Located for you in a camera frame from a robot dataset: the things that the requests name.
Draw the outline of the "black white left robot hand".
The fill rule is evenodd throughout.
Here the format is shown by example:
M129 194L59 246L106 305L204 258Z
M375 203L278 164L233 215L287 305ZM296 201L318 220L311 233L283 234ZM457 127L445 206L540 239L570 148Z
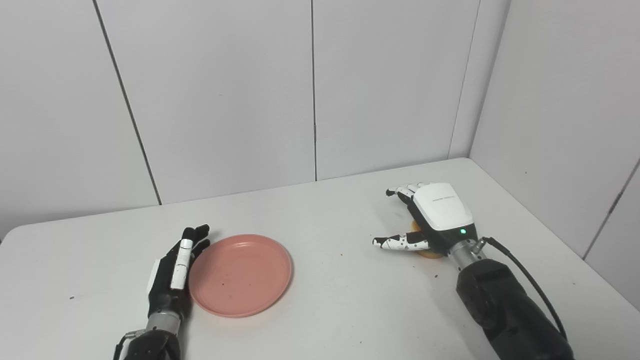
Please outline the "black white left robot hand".
M164 257L160 258L155 272L155 278L148 292L149 306L147 317L150 318L153 314L161 312L172 312L176 314L181 321L184 321L185 318L188 317L192 310L188 277L191 266L195 260L211 244L211 241L208 239L209 234L210 226L208 224L203 224L195 228L186 227L182 232L181 239L167 251ZM183 240L191 241L190 250L185 260L185 280L181 287L173 287L172 280Z

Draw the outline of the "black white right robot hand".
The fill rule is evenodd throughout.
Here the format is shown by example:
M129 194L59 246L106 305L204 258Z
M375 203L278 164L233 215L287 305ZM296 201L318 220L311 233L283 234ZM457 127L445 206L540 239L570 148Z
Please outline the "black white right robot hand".
M405 203L418 230L375 237L374 246L394 251L431 251L449 256L457 244L474 244L478 232L471 211L450 183L411 183L389 187L385 194Z

